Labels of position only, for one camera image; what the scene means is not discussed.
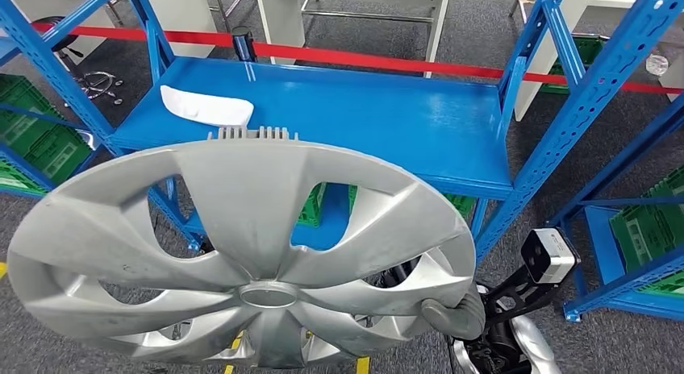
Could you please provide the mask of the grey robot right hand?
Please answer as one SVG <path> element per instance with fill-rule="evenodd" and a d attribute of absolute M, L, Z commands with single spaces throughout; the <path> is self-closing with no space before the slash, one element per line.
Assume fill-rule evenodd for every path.
<path fill-rule="evenodd" d="M 456 307 L 426 299 L 421 302 L 421 314 L 434 329 L 459 340 L 478 339 L 486 326 L 485 307 L 474 282 Z"/>

